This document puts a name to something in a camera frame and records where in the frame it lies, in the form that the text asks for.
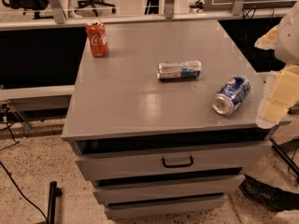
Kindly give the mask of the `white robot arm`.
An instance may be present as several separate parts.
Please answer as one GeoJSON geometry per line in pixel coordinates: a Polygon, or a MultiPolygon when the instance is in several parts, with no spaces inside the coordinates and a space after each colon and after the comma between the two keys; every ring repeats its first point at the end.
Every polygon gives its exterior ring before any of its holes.
{"type": "Polygon", "coordinates": [[[299,2],[254,46],[272,49],[275,57],[285,63],[280,71],[269,73],[255,120],[258,127],[270,129],[299,102],[299,2]]]}

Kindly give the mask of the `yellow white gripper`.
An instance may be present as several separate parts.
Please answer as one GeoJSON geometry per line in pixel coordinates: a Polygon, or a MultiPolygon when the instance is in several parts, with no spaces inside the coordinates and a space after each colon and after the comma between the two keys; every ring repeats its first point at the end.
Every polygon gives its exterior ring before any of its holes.
{"type": "Polygon", "coordinates": [[[262,129],[270,129],[278,125],[298,102],[299,66],[287,64],[278,72],[271,71],[265,82],[255,123],[262,129]]]}

